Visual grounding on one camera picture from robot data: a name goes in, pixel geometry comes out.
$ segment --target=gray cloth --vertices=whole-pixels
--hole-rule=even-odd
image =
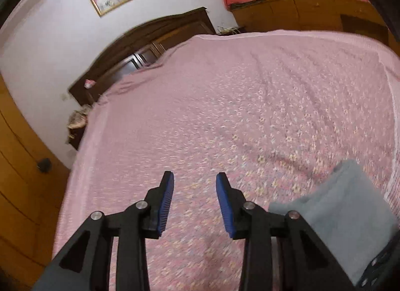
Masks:
[[[353,160],[338,165],[315,193],[288,204],[271,203],[268,210],[298,211],[354,285],[399,229],[389,205]]]

